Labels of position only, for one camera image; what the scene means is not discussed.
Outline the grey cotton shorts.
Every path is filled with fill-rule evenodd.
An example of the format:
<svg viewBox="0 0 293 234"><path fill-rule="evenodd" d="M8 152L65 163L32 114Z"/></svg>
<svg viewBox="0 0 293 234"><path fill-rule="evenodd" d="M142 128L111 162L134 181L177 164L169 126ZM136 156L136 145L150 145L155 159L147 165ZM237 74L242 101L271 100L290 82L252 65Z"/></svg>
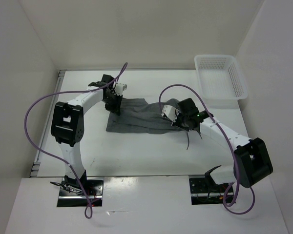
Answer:
<svg viewBox="0 0 293 234"><path fill-rule="evenodd" d="M170 132L185 131L172 126L172 122L162 117L160 107L171 105L181 110L180 101L171 98L162 103L147 103L144 98L124 98L121 103L121 114L110 113L106 131L110 133L134 133L161 135Z"/></svg>

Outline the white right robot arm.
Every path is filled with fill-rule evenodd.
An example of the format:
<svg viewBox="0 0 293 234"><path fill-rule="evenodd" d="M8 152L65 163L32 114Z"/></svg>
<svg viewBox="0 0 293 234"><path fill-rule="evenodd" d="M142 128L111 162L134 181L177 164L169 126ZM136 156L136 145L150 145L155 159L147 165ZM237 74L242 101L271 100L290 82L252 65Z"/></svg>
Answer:
<svg viewBox="0 0 293 234"><path fill-rule="evenodd" d="M178 102L177 107L165 105L162 114L172 122L172 126L187 132L196 131L233 153L232 166L218 165L205 172L204 185L208 191L215 192L222 184L236 182L250 188L273 173L262 139L243 136L221 123L213 114L200 112L191 98Z"/></svg>

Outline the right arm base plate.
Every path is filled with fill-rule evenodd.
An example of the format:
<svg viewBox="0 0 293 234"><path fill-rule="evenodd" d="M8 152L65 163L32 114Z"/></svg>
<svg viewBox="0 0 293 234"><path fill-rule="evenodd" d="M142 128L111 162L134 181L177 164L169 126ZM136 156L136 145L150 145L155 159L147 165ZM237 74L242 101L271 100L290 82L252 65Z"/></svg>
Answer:
<svg viewBox="0 0 293 234"><path fill-rule="evenodd" d="M228 183L209 187L203 177L189 177L192 205L222 204Z"/></svg>

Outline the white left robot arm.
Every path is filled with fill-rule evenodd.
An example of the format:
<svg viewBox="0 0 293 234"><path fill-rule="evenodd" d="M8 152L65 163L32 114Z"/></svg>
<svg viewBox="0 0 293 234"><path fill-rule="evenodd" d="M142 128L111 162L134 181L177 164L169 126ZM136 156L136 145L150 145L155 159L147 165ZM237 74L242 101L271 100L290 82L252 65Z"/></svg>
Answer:
<svg viewBox="0 0 293 234"><path fill-rule="evenodd" d="M126 84L118 83L110 75L103 75L101 81L90 83L86 92L68 102L59 101L55 104L51 135L59 144L65 161L62 187L70 188L77 195L87 191L86 169L80 150L80 142L84 136L84 115L102 101L107 111L119 116L123 92L126 89Z"/></svg>

